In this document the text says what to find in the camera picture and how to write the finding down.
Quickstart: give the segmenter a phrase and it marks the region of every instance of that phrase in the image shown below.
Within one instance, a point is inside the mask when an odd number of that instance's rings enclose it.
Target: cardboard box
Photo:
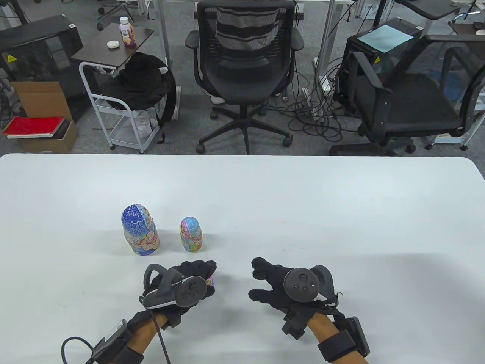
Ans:
[[[64,116],[69,125],[60,126],[50,138],[23,138],[19,144],[27,152],[69,153],[78,137],[76,126],[65,100],[64,92],[56,82],[12,82],[28,117]]]

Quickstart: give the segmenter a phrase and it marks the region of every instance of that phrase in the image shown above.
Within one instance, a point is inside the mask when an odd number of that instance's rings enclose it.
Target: black glove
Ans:
[[[283,281],[292,268],[273,265],[261,257],[254,258],[251,265],[254,268],[253,277],[260,281],[266,280],[273,290],[252,289],[249,291],[249,298],[253,301],[268,303],[271,307],[286,313],[287,317],[285,317],[285,320],[292,319],[298,315],[298,320],[302,320],[302,325],[306,326],[316,312],[333,315],[338,318],[344,317],[336,309],[336,305],[329,305],[330,302],[312,301],[301,303],[291,299],[283,288]]]
[[[207,280],[212,276],[212,274],[214,274],[214,271],[217,268],[217,264],[212,260],[207,262],[204,262],[202,260],[196,260],[195,262],[183,262],[181,265],[176,265],[172,268],[175,268],[176,270],[178,270],[185,277],[201,276],[202,278]],[[159,274],[152,280],[152,282],[150,283],[150,286],[143,292],[143,296],[145,296],[148,292],[152,292],[158,289],[158,286],[160,285],[161,281],[162,281],[162,274]],[[214,286],[207,286],[207,292],[202,299],[212,296],[214,292],[215,292]],[[152,311],[155,314],[164,315],[168,319],[168,326],[174,327],[180,322],[181,316],[184,313],[186,313],[189,309],[190,307],[179,307],[177,305],[170,305],[170,306],[157,308]],[[146,320],[151,319],[151,315],[149,311],[139,312],[135,316],[137,316],[136,321],[144,321],[145,319]]]

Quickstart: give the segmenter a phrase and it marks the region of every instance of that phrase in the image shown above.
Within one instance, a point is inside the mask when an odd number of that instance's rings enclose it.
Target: chair wheel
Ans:
[[[359,136],[365,136],[364,124],[359,125],[359,127],[357,129],[357,134],[359,134]]]
[[[293,135],[290,135],[289,138],[283,139],[283,146],[284,147],[289,147],[293,143]]]
[[[414,144],[406,146],[406,153],[412,154],[416,151],[416,146]]]
[[[206,152],[206,147],[204,146],[204,144],[202,145],[198,145],[197,148],[195,148],[195,151],[198,153],[198,154],[204,154]]]
[[[157,144],[165,143],[165,131],[162,131],[161,140],[157,142]]]

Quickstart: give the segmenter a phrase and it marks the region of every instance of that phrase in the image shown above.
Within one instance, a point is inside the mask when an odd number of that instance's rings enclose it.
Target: white plastic bag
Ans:
[[[146,138],[157,125],[157,121],[150,118],[147,110],[141,110],[138,113],[138,116],[134,118],[136,129],[138,130],[140,138]],[[126,124],[125,127],[132,128],[131,123]]]

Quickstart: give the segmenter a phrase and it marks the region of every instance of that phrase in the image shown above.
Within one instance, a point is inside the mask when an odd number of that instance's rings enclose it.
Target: book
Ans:
[[[21,117],[12,119],[2,132],[9,139],[48,138],[53,136],[64,121],[63,116],[55,117]]]

